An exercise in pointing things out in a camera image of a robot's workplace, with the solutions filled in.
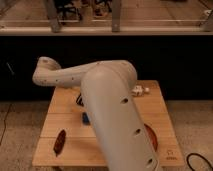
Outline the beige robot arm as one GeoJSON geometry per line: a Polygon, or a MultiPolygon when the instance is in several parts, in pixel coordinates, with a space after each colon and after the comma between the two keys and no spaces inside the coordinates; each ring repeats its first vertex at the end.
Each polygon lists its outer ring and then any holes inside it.
{"type": "Polygon", "coordinates": [[[109,171],[163,171],[132,97],[135,67],[127,60],[96,61],[63,68],[38,59],[32,80],[39,86],[78,86],[109,171]]]}

